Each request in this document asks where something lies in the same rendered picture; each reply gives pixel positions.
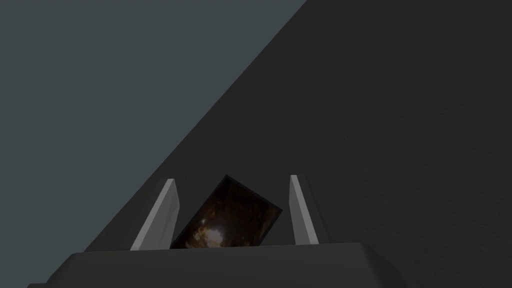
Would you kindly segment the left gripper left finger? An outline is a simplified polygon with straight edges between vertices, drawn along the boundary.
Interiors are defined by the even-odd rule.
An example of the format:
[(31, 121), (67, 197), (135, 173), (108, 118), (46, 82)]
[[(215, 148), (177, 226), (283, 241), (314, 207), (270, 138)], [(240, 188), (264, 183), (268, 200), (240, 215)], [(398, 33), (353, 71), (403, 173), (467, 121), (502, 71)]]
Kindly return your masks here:
[(167, 179), (158, 192), (158, 197), (130, 248), (131, 251), (168, 250), (171, 247), (180, 209), (175, 179)]

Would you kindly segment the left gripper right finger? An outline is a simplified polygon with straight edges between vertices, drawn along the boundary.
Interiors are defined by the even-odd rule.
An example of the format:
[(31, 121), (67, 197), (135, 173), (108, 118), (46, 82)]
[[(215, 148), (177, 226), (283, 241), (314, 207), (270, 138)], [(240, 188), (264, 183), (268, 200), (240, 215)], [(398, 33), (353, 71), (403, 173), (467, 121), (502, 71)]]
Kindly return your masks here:
[(330, 243), (319, 205), (303, 174), (290, 176), (289, 210), (296, 245)]

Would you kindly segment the dark framed wall picture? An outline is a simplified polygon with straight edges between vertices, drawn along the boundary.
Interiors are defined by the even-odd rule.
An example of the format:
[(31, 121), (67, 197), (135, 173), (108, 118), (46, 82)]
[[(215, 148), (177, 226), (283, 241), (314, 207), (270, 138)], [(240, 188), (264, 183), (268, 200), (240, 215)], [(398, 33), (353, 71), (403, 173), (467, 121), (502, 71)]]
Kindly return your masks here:
[(260, 246), (282, 211), (226, 174), (170, 249)]

